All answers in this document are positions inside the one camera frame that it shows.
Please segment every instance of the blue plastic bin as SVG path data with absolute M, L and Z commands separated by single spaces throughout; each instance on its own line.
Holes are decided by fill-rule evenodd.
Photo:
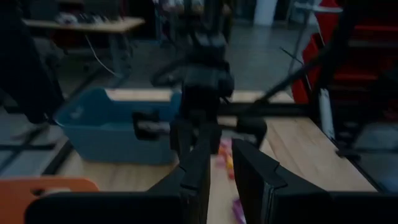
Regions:
M 89 90 L 65 105 L 55 120 L 79 155 L 89 161 L 168 164 L 174 156 L 169 137 L 156 141 L 136 138 L 132 112 L 159 110 L 161 121 L 171 121 L 178 111 L 180 94 L 170 102 L 113 101 L 104 89 Z

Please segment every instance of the desk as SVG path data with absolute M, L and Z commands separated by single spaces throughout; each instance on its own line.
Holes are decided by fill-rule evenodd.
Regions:
M 113 61 L 114 72 L 120 80 L 113 86 L 118 86 L 123 80 L 129 76 L 129 66 L 132 68 L 132 48 L 126 37 L 126 33 L 133 30 L 143 23 L 145 20 L 141 18 L 125 17 L 120 21 L 106 22 L 103 24 L 76 24 L 63 25 L 55 21 L 35 21 L 24 20 L 29 27 L 55 29 L 55 30 L 74 30 L 77 32 L 100 32 L 109 35 L 109 47 L 111 49 L 111 56 Z M 128 63 L 123 63 L 123 51 L 119 46 L 126 48 L 126 55 Z
M 167 90 L 108 90 L 114 100 L 168 100 Z M 252 101 L 259 91 L 236 91 L 234 101 Z M 292 101 L 285 93 L 273 101 Z M 335 146 L 308 118 L 267 118 L 268 133 L 261 151 L 278 160 L 282 166 L 325 190 L 375 191 L 372 185 L 347 160 L 335 154 Z M 234 118 L 220 118 L 220 123 L 233 123 Z M 169 166 L 138 166 L 83 161 L 73 152 L 58 174 L 87 177 L 101 190 L 143 191 L 166 176 Z M 208 223 L 235 223 L 232 199 L 238 196 L 235 183 L 228 180 L 224 169 L 215 167 L 211 158 L 211 187 Z

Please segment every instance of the colorful toy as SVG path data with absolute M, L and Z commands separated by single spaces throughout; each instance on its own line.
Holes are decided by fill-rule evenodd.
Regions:
M 246 219 L 244 217 L 242 204 L 239 198 L 235 199 L 232 203 L 232 211 L 239 224 L 246 224 Z
M 228 177 L 230 180 L 235 179 L 234 163 L 232 159 L 232 140 L 222 139 L 218 148 L 218 156 L 216 159 L 218 167 L 226 167 Z

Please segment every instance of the pink object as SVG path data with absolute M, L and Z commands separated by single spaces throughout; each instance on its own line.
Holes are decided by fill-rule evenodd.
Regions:
M 234 212 L 235 219 L 239 224 L 246 224 L 243 208 L 240 199 L 235 199 L 232 203 L 232 211 Z
M 216 157 L 216 167 L 225 167 L 225 158 L 222 155 L 217 155 Z
M 232 139 L 221 139 L 220 146 L 225 148 L 228 154 L 232 154 Z
M 228 173 L 228 179 L 229 180 L 234 180 L 235 179 L 235 172 L 234 172 L 233 169 L 228 169 L 227 173 Z

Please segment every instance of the gray floor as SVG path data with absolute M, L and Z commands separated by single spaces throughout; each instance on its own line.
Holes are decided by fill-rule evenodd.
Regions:
M 303 38 L 307 44 L 309 29 Z M 271 29 L 269 27 L 233 28 L 232 38 L 226 53 L 231 71 L 239 90 L 267 90 L 287 75 L 291 58 L 279 47 L 292 52 L 298 37 L 297 30 Z M 154 43 L 138 42 L 134 49 L 131 76 L 122 88 L 151 88 L 149 77 L 161 66 L 178 58 L 172 47 L 159 47 Z M 107 86 L 113 78 L 106 70 L 91 86 Z M 63 91 L 70 93 L 80 80 L 88 76 L 82 72 L 81 57 L 68 56 L 61 62 L 59 80 Z

